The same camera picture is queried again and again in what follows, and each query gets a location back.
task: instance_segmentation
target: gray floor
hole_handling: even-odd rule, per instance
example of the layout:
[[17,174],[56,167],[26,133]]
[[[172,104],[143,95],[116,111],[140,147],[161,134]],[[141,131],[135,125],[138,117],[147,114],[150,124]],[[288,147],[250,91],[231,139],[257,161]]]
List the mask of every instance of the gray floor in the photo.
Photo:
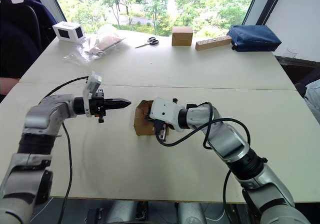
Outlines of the gray floor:
[[[52,199],[50,203],[36,207],[34,216],[37,215],[42,209],[43,211],[36,216],[32,224],[57,224],[60,209],[62,206],[62,199]],[[103,208],[109,210],[113,204],[113,201],[103,200],[88,200],[88,199],[70,199],[68,200],[63,224],[85,224],[88,209]],[[177,214],[174,203],[168,202],[149,202],[149,217],[148,221],[175,224],[177,223]],[[228,224],[226,215],[222,218],[224,213],[222,204],[202,204],[205,216],[207,217],[208,224]]]

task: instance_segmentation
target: scissors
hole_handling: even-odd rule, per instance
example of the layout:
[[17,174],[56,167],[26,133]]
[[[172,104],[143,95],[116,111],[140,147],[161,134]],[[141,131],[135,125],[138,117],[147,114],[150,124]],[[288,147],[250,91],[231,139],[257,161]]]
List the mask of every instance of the scissors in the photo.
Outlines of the scissors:
[[140,45],[140,46],[138,46],[138,47],[135,47],[135,48],[140,48],[140,47],[143,47],[143,46],[148,45],[148,44],[150,44],[150,45],[156,45],[156,44],[158,44],[158,43],[159,43],[159,40],[157,40],[155,37],[151,37],[151,38],[148,38],[147,43],[145,43],[145,44],[143,44],[143,45]]

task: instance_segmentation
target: white box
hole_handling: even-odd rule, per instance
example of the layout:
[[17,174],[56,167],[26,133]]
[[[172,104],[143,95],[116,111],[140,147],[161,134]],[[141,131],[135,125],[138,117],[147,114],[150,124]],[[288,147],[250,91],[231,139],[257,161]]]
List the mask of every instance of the white box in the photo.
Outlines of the white box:
[[52,26],[58,39],[78,42],[85,37],[81,24],[62,21]]

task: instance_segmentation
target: power cord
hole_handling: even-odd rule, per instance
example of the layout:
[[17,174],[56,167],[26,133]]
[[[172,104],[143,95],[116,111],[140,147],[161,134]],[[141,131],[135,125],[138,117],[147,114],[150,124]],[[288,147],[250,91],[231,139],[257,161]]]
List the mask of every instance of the power cord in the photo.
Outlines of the power cord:
[[[75,81],[82,80],[82,79],[88,79],[88,76],[84,76],[84,77],[80,77],[80,78],[76,78],[76,79],[70,80],[70,81],[68,81],[68,82],[66,82],[66,83],[58,86],[57,88],[53,89],[53,90],[52,90],[50,93],[48,93],[44,98],[49,97],[50,95],[52,95],[53,93],[55,93],[56,91],[58,91],[59,89],[61,89],[62,87],[66,86],[66,85],[68,85],[68,84],[70,84],[70,83],[73,83],[73,82],[75,82]],[[69,184],[68,184],[68,188],[67,188],[67,190],[66,190],[66,193],[65,193],[65,196],[64,196],[64,199],[63,199],[63,204],[62,204],[62,207],[61,207],[58,224],[61,224],[62,219],[64,218],[64,213],[65,213],[65,209],[66,209],[66,205],[67,205],[67,201],[68,201],[69,192],[70,192],[70,189],[71,189],[72,176],[73,176],[70,136],[69,136],[69,133],[68,133],[68,131],[67,131],[67,128],[66,128],[64,122],[62,122],[62,127],[63,127],[63,129],[64,129],[64,132],[65,132],[65,134],[66,134],[66,138],[67,138],[67,140],[68,140],[68,153],[69,153],[69,169],[70,169],[70,174],[69,174]]]
[[[162,144],[162,145],[164,145],[166,147],[173,147],[173,146],[178,145],[179,143],[183,142],[184,140],[188,139],[193,134],[195,134],[196,132],[200,131],[202,128],[208,126],[207,132],[205,134],[205,138],[204,138],[204,141],[203,141],[203,144],[202,144],[204,148],[208,149],[208,147],[206,146],[206,143],[208,141],[208,137],[209,137],[209,134],[210,134],[210,128],[209,127],[211,127],[211,124],[217,123],[217,122],[222,122],[222,121],[230,121],[230,122],[238,123],[240,126],[243,127],[243,129],[244,129],[244,131],[246,133],[247,143],[250,146],[250,143],[251,143],[250,132],[249,132],[248,128],[246,127],[246,125],[244,123],[242,123],[241,121],[239,121],[237,119],[233,119],[233,118],[218,118],[218,119],[212,120],[212,117],[213,117],[213,109],[212,109],[212,105],[211,105],[210,118],[209,118],[210,121],[208,123],[206,123],[206,124],[201,125],[200,127],[196,128],[196,129],[194,129],[192,132],[188,133],[187,135],[185,135],[184,137],[180,138],[179,140],[177,140],[177,141],[175,141],[173,143],[165,143],[163,140],[161,140],[159,138],[159,133],[160,133],[161,128],[164,125],[164,121],[155,120],[155,122],[154,122],[155,137],[156,137],[156,139],[158,140],[158,142],[160,144]],[[228,173],[226,174],[225,180],[224,180],[223,191],[222,191],[222,200],[223,200],[223,207],[224,207],[226,216],[228,217],[229,222],[232,223],[232,219],[231,219],[231,216],[229,214],[229,208],[228,208],[227,202],[226,202],[227,183],[228,183],[228,179],[229,179],[230,174],[231,174],[231,170],[228,171]]]

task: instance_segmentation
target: blue bag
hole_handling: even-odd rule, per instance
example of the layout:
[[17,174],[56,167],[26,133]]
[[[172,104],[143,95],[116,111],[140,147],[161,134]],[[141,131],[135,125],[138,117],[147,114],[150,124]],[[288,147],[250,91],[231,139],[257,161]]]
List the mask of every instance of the blue bag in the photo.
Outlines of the blue bag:
[[266,25],[234,25],[227,35],[238,52],[275,51],[280,39]]

